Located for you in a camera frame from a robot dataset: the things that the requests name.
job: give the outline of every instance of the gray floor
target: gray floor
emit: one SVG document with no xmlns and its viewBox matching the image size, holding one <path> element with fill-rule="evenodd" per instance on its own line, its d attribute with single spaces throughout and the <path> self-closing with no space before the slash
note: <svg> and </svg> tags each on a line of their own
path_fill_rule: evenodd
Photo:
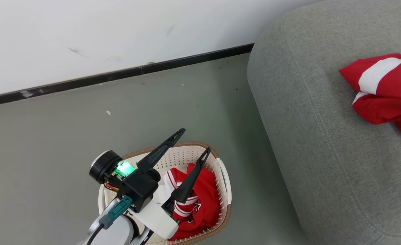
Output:
<svg viewBox="0 0 401 245">
<path fill-rule="evenodd" d="M 309 244 L 247 84 L 248 58 L 1 104 L 0 245 L 84 239 L 98 215 L 93 159 L 156 146 L 181 127 L 181 141 L 216 149 L 232 186 L 227 227 L 199 244 Z"/>
</svg>

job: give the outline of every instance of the black cable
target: black cable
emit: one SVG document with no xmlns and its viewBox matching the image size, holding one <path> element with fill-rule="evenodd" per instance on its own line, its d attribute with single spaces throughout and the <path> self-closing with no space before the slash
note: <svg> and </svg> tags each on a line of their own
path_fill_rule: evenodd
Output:
<svg viewBox="0 0 401 245">
<path fill-rule="evenodd" d="M 98 233 L 102 230 L 102 228 L 104 228 L 104 224 L 101 224 L 98 226 L 98 228 L 96 228 L 96 230 L 93 232 L 92 236 L 90 237 L 89 241 L 87 242 L 87 245 L 92 244 L 93 239 L 95 239 L 96 235 L 98 235 Z"/>
</svg>

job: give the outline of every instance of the gray fabric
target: gray fabric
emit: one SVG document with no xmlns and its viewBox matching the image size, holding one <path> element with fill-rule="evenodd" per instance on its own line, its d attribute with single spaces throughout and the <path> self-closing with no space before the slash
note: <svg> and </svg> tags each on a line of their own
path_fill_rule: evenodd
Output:
<svg viewBox="0 0 401 245">
<path fill-rule="evenodd" d="M 316 3 L 253 48 L 250 87 L 314 244 L 401 245 L 401 133 L 360 118 L 338 72 L 389 53 L 401 53 L 401 0 Z"/>
</svg>

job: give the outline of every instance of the black baseboard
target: black baseboard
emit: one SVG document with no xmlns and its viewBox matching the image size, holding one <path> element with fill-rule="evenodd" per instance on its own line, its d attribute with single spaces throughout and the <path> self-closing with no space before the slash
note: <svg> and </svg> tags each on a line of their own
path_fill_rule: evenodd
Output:
<svg viewBox="0 0 401 245">
<path fill-rule="evenodd" d="M 43 96 L 46 94 L 52 94 L 56 92 L 66 91 L 74 88 L 81 88 L 94 84 L 100 84 L 104 82 L 114 81 L 118 79 L 129 78 L 133 76 L 140 76 L 148 73 L 157 71 L 164 71 L 172 68 L 182 67 L 186 65 L 193 65 L 201 62 L 207 62 L 211 60 L 217 60 L 239 54 L 250 53 L 254 44 L 248 44 L 238 46 L 234 48 L 223 49 L 205 54 L 198 54 L 180 59 L 158 62 L 150 65 L 143 65 L 135 68 L 129 68 L 121 71 L 113 71 L 109 73 L 99 74 L 96 76 L 90 76 L 80 79 L 74 79 L 70 81 L 60 82 L 52 85 L 47 85 L 38 88 L 30 88 L 22 91 L 16 91 L 0 95 L 0 104 L 18 101 L 22 99 L 33 98 L 37 96 Z"/>
</svg>

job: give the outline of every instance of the red clothing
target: red clothing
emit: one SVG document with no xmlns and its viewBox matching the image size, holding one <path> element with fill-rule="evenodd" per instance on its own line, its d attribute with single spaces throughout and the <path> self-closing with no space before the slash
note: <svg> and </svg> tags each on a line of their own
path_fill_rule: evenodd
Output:
<svg viewBox="0 0 401 245">
<path fill-rule="evenodd" d="M 194 166 L 193 163 L 188 165 L 187 174 L 193 170 Z M 167 173 L 165 183 L 166 179 L 174 179 L 176 187 L 187 176 L 176 168 Z M 199 178 L 194 184 L 192 197 L 197 198 L 196 202 L 189 203 L 190 200 L 188 200 L 186 202 L 187 205 L 175 202 L 174 219 L 180 219 L 180 222 L 178 231 L 169 241 L 198 235 L 203 230 L 216 225 L 219 219 L 220 202 L 216 189 L 216 178 L 212 172 L 202 169 Z"/>
<path fill-rule="evenodd" d="M 401 54 L 359 59 L 340 73 L 358 91 L 352 106 L 362 118 L 401 131 Z"/>
</svg>

